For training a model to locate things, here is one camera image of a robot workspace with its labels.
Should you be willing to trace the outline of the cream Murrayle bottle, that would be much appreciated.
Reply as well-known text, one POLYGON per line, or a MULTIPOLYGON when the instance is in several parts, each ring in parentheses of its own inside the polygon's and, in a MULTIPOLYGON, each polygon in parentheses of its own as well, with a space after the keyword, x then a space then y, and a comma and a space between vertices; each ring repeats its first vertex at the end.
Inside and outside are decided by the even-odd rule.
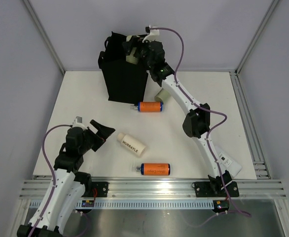
POLYGON ((117 141, 122 147, 132 152, 137 157, 141 157, 146 149, 146 145, 144 143, 129 134, 118 133, 117 141))

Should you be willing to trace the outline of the orange blue pump bottle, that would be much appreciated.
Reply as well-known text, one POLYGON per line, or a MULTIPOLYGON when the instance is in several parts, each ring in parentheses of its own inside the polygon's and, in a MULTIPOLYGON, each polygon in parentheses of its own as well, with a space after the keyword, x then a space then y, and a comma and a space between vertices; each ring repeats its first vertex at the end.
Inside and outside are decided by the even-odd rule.
POLYGON ((171 165, 169 163, 141 163, 132 167, 132 171, 142 176, 169 176, 171 165))
POLYGON ((134 105, 131 105, 132 110, 136 110, 141 113, 155 113, 161 112, 163 110, 162 102, 138 102, 134 105))

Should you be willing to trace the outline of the white translucent bottle grey cap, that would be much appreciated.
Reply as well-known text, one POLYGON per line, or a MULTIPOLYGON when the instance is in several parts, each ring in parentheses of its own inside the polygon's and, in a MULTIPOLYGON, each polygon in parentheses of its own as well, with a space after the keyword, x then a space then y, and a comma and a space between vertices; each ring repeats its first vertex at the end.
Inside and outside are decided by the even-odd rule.
POLYGON ((227 170, 232 178, 235 178, 239 172, 242 170, 242 166, 229 156, 223 149, 215 146, 216 152, 218 154, 218 159, 220 160, 220 165, 223 170, 227 170))

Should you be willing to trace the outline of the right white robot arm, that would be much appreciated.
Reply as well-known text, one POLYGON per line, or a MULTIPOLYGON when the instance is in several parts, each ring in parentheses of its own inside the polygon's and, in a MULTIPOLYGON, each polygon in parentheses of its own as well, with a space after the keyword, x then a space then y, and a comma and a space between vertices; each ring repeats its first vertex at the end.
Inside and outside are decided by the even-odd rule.
POLYGON ((165 61, 165 51, 159 41, 149 41, 146 36, 128 36, 122 44, 126 56, 142 63, 154 82, 170 93, 185 113, 182 128, 197 145, 209 168, 210 190, 215 196, 228 192, 232 177, 221 162, 210 136, 210 107, 195 100, 177 79, 177 73, 165 61))

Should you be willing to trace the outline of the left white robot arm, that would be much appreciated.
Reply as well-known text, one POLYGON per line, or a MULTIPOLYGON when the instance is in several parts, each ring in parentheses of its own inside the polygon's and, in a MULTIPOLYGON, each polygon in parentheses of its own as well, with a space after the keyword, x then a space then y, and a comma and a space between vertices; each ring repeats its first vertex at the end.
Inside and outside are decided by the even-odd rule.
POLYGON ((115 132, 114 128, 104 126, 95 120, 90 124, 93 132, 76 117, 68 129, 54 164, 48 160, 45 146, 42 145, 44 159, 52 178, 43 200, 28 224, 20 225, 19 237, 61 237, 65 225, 81 197, 97 196, 89 173, 80 172, 83 156, 90 150, 96 152, 115 132))

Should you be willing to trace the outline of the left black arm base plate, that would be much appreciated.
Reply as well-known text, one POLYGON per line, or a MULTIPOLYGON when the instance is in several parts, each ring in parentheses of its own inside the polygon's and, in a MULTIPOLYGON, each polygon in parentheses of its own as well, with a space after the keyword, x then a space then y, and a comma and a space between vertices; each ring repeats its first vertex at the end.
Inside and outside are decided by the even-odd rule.
POLYGON ((85 185, 85 198, 106 198, 108 196, 108 182, 91 182, 85 185))

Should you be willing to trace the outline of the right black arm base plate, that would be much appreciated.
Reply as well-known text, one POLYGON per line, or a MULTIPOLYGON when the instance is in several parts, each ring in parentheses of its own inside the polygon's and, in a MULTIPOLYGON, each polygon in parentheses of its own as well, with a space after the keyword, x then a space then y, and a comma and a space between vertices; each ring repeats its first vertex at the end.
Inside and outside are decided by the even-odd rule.
MULTIPOLYGON (((215 191, 213 191, 210 187, 210 181, 193 182, 191 186, 195 190, 195 195, 197 198, 226 198, 228 196, 225 189, 219 190, 217 193, 215 193, 215 191)), ((226 188, 232 198, 237 198, 240 196, 236 182, 232 182, 226 188)))

